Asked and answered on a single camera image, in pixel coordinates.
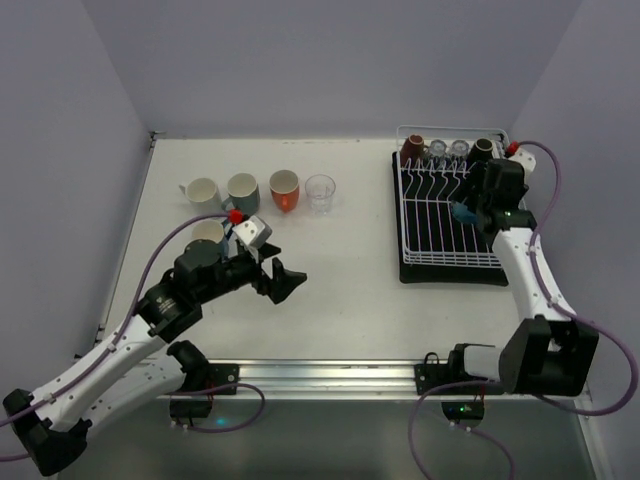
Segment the light blue square mug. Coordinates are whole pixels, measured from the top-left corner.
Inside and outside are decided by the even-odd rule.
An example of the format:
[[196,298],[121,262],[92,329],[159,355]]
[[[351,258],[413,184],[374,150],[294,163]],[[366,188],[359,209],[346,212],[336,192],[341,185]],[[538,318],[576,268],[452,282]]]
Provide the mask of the light blue square mug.
[[477,224],[476,214],[470,211],[463,203],[453,202],[451,204],[451,213],[453,218],[461,224],[473,226]]

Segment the dark blue mug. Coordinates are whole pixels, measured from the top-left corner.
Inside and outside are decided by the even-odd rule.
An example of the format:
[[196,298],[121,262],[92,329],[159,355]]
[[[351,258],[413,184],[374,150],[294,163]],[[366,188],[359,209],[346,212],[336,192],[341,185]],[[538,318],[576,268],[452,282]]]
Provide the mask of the dark blue mug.
[[226,226],[222,221],[207,219],[197,223],[191,234],[192,241],[206,240],[213,242],[222,255],[229,255],[229,240]]

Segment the grey-blue mug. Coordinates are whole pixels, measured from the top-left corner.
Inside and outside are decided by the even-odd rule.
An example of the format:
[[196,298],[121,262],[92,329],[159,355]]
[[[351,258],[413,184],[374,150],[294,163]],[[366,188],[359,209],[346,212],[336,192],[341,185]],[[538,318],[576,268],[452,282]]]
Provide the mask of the grey-blue mug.
[[260,192],[256,178],[249,173],[238,173],[227,182],[227,198],[222,202],[224,211],[236,209],[253,216],[260,208]]

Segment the orange mug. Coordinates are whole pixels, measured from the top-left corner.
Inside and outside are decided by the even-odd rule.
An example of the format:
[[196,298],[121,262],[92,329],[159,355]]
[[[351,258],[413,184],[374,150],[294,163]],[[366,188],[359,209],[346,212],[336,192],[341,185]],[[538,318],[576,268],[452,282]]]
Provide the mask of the orange mug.
[[298,204],[300,183],[298,175],[291,170],[274,172],[269,179],[272,200],[283,213],[293,211]]

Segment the clear plastic glass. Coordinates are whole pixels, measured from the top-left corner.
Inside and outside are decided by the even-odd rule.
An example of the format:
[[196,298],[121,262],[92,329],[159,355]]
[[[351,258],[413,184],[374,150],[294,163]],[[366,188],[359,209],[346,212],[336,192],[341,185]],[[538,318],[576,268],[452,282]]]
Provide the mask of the clear plastic glass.
[[333,204],[336,183],[332,177],[316,174],[309,177],[305,183],[305,193],[311,211],[315,214],[327,214]]

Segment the white mug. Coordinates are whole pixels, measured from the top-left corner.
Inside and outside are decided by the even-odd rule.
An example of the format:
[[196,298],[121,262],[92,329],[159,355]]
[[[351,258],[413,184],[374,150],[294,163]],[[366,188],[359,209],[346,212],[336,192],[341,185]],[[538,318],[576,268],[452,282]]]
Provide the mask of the white mug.
[[210,178],[196,178],[179,185],[179,189],[197,216],[222,212],[222,199],[218,184]]

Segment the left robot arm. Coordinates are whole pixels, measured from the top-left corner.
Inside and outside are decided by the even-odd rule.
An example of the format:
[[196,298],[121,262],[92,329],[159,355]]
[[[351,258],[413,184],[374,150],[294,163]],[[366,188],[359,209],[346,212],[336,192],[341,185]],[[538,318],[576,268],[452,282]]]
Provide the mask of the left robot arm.
[[286,269],[279,252],[265,244],[226,258],[212,241],[191,242],[110,336],[48,384],[9,393],[3,407],[40,474],[76,461],[111,417],[165,393],[205,394],[209,363],[180,335],[202,319],[204,304],[246,285],[283,302],[307,276]]

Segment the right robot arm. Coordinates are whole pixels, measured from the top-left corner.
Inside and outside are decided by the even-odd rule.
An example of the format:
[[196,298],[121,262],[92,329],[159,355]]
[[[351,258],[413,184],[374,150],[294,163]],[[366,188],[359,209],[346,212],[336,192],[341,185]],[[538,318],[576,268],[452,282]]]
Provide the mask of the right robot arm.
[[598,333],[573,320],[573,311],[535,236],[534,215],[522,208],[526,169],[508,159],[475,163],[454,194],[476,216],[475,228],[498,258],[520,323],[503,347],[463,344],[460,369],[499,383],[512,394],[575,397],[586,382]]

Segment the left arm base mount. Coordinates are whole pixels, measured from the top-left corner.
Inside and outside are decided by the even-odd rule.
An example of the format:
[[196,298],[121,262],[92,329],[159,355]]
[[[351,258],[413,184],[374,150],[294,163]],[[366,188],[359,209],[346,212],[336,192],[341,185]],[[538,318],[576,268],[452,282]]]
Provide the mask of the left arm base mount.
[[[185,378],[178,392],[195,392],[228,385],[239,379],[240,367],[235,363],[211,363],[191,342],[180,341],[169,346],[167,354],[181,365]],[[206,400],[174,397],[169,403],[169,414],[179,425],[193,427],[195,420],[206,419],[213,410],[213,395]]]

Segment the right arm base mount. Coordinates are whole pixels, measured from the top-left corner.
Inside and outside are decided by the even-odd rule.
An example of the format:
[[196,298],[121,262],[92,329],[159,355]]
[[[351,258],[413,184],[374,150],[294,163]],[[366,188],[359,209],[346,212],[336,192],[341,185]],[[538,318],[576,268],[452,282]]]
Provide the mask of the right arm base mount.
[[471,395],[472,398],[465,401],[444,400],[441,410],[448,421],[473,428],[478,427],[484,419],[486,387],[470,385],[476,378],[468,375],[463,368],[466,347],[468,344],[456,344],[446,361],[442,361],[436,352],[428,352],[421,362],[413,366],[414,383],[418,395],[436,387],[441,387],[437,395]]

